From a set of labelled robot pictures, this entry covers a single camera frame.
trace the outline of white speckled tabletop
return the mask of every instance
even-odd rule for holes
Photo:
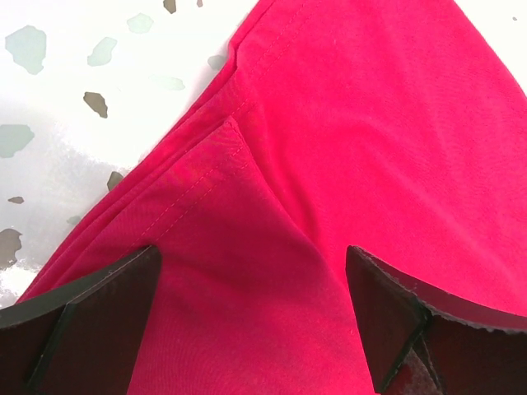
[[[256,0],[0,3],[2,308],[197,99]],[[526,91],[527,2],[457,3]]]

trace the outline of red fabric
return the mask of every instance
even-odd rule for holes
[[[129,393],[372,394],[349,244],[527,314],[526,110],[451,0],[262,0],[23,299],[156,244]]]

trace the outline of stone fleck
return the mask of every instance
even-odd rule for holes
[[[136,16],[128,19],[126,23],[128,24],[128,29],[132,33],[142,35],[150,31],[152,25],[154,24],[154,20],[151,19],[148,15],[137,14]]]
[[[108,182],[106,183],[108,190],[111,191],[113,188],[115,188],[118,183],[123,181],[123,178],[124,177],[121,173],[118,173],[117,171],[112,171],[112,174],[110,174],[110,178],[108,179]]]
[[[222,55],[214,55],[207,60],[207,63],[212,70],[221,70],[222,67],[225,65],[225,62],[226,57]]]
[[[108,106],[106,100],[100,93],[85,92],[84,101],[90,106],[101,118],[108,118]]]
[[[163,0],[163,7],[173,14],[176,11],[175,0]]]
[[[21,235],[22,233],[14,229],[4,229],[0,232],[0,270],[16,263],[15,253],[22,248]]]
[[[78,224],[79,222],[81,221],[81,217],[80,216],[70,216],[66,222],[69,224],[69,225],[76,225]]]
[[[36,75],[44,69],[46,39],[42,30],[28,25],[6,37],[6,50],[12,55],[13,62],[29,74]]]
[[[182,91],[184,89],[184,83],[179,78],[167,76],[149,76],[148,79],[160,88],[167,89],[169,91]]]
[[[0,158],[12,158],[33,140],[35,134],[27,125],[0,125]]]
[[[15,204],[22,204],[25,200],[22,196],[15,196],[11,199],[7,199],[7,201]]]
[[[112,60],[112,51],[117,45],[117,40],[105,37],[93,48],[91,55],[88,56],[88,66],[104,66]]]

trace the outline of folded cloth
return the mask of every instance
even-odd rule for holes
[[[261,0],[23,300],[164,258],[129,393],[373,393],[349,244],[527,314],[527,99],[451,0]]]

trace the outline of seam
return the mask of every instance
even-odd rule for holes
[[[322,3],[322,0],[319,0],[316,4],[315,4],[315,9],[319,7],[319,5]],[[273,44],[271,44],[271,46],[267,49],[267,51],[265,51],[265,53],[258,59],[258,61],[256,62],[256,64],[254,65],[254,69],[256,68],[256,66],[258,66],[260,60],[262,60],[262,58],[264,57],[264,55],[269,52],[273,47],[274,45],[276,44],[277,40],[282,36],[283,32],[285,31],[285,29],[293,22],[293,19],[298,15],[298,13],[301,11],[302,8],[304,8],[304,6],[306,5],[306,2],[304,2],[302,4],[302,7],[298,9],[298,11],[296,12],[296,14],[293,16],[293,18],[287,23],[286,27],[283,28],[282,32],[280,33],[280,35],[278,35],[278,37],[273,41]],[[265,77],[265,75],[268,73],[268,71],[271,69],[272,66],[274,66],[274,64],[283,56],[283,54],[289,49],[289,47],[291,47],[291,44],[293,43],[293,41],[296,39],[296,37],[300,34],[300,32],[302,31],[302,29],[304,28],[305,24],[307,22],[309,22],[311,20],[311,18],[313,17],[313,15],[315,14],[315,10],[309,15],[309,17],[307,17],[305,19],[305,21],[302,22],[302,24],[300,26],[298,26],[298,28],[295,30],[294,32],[294,36],[291,37],[291,39],[289,40],[289,43],[286,45],[286,47],[282,50],[282,52],[277,56],[276,59],[274,59],[274,61],[265,69],[263,70],[263,73],[262,75],[259,77],[259,78],[263,78]],[[249,74],[249,76],[253,76],[253,74],[255,73],[255,71],[253,71],[252,73]],[[234,116],[238,111],[241,110],[241,108],[247,103],[247,101],[249,100],[248,97],[245,97],[244,101],[241,103],[241,105],[238,106],[237,109],[235,109],[232,113],[231,113],[231,116]]]
[[[174,202],[172,202],[151,224],[150,226],[148,226],[137,238],[136,240],[130,244],[130,246],[128,247],[128,250],[127,250],[127,253],[128,251],[130,251],[130,249],[132,249],[135,244],[173,207],[175,206],[182,198],[184,198],[185,195],[187,195],[187,193],[189,193],[191,190],[193,190],[199,183],[201,183],[203,181],[203,179],[205,179],[208,175],[210,175],[214,170],[217,170],[221,165],[223,165],[225,162],[227,162],[230,158],[236,156],[241,150],[242,150],[243,146],[239,147],[235,152],[233,152],[232,154],[230,154],[227,158],[225,158],[224,160],[222,160],[221,162],[219,162],[216,166],[214,166],[212,169],[210,169],[207,173],[205,173],[204,175],[202,175],[190,188],[188,188],[186,191],[184,191]]]
[[[235,172],[237,171],[242,171],[243,169],[245,169],[248,165],[249,165],[250,162],[247,162],[245,163],[243,166],[241,166],[240,168],[238,168],[237,170],[235,170]],[[230,177],[232,177],[235,172],[233,173],[230,173],[227,177],[225,177],[222,181],[220,181],[219,183],[217,184],[214,184],[212,187],[210,187],[210,189],[205,192],[204,195],[202,195],[202,197],[200,197],[196,202],[194,202],[192,204],[192,206],[190,206],[183,214],[181,214],[180,216],[178,216],[175,221],[168,227],[167,230],[165,230],[159,237],[156,238],[156,240],[154,240],[154,244],[157,243],[164,235],[166,235],[168,232],[170,232],[172,230],[172,228],[174,228],[174,226],[184,217],[186,216],[187,214],[189,214],[189,212],[191,210],[193,210],[210,192],[212,192],[214,189],[216,189],[216,187],[222,183],[224,183],[225,181],[227,181]]]

